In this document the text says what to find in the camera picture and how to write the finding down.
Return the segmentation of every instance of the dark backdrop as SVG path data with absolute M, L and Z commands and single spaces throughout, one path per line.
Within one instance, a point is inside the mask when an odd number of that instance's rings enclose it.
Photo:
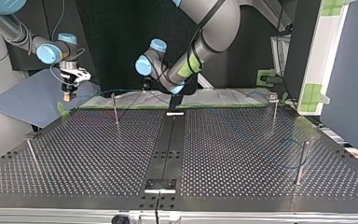
M 134 64 L 153 38 L 168 43 L 174 63 L 197 25 L 170 0 L 77 0 L 89 50 L 103 90 L 139 89 Z M 241 8 L 241 28 L 227 52 L 205 64 L 216 86 L 254 87 L 257 70 L 273 68 L 270 37 L 276 29 L 254 8 Z

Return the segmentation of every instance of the metal post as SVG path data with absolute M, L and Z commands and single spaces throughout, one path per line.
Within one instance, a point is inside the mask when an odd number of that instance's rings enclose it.
M 28 139 L 28 140 L 27 140 L 27 144 L 28 144 L 29 149 L 31 150 L 32 157 L 34 158 L 34 160 L 37 161 L 36 155 L 34 154 L 34 148 L 32 147 L 31 140 Z
M 304 145 L 303 145 L 303 150 L 301 153 L 300 164 L 298 165 L 297 176 L 296 176 L 296 181 L 295 181 L 296 185 L 300 184 L 300 180 L 301 180 L 302 172 L 303 172 L 304 165 L 305 165 L 305 162 L 307 159 L 309 148 L 310 148 L 310 142 L 305 141 Z
M 277 101 L 277 102 L 275 103 L 274 121 L 275 121 L 275 119 L 277 118 L 278 103 L 279 103 L 279 101 Z
M 118 115 L 117 115 L 117 109 L 116 109 L 116 96 L 114 93 L 112 93 L 111 97 L 112 97 L 113 108 L 115 109 L 116 124 L 118 124 Z

